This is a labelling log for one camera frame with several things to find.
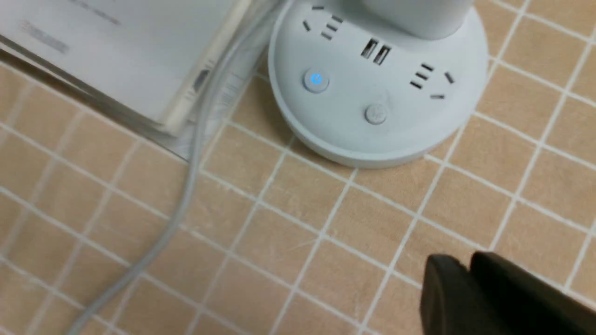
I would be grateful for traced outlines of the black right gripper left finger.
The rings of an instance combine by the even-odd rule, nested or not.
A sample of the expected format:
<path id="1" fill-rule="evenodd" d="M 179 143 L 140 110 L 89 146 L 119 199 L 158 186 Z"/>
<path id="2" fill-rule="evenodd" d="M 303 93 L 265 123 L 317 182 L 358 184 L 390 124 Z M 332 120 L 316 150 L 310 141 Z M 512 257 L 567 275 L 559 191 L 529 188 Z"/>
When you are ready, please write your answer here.
<path id="1" fill-rule="evenodd" d="M 446 254 L 426 261 L 420 318 L 424 335 L 500 335 L 501 325 L 464 265 Z"/>

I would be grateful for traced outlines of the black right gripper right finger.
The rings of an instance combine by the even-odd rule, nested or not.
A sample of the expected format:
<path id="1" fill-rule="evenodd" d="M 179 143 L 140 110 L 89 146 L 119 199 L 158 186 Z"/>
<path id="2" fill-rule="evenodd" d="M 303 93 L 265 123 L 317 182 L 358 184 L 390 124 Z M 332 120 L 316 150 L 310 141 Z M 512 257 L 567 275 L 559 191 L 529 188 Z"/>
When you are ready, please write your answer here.
<path id="1" fill-rule="evenodd" d="M 475 252 L 470 272 L 513 335 L 594 335 L 594 310 L 492 252 Z"/>

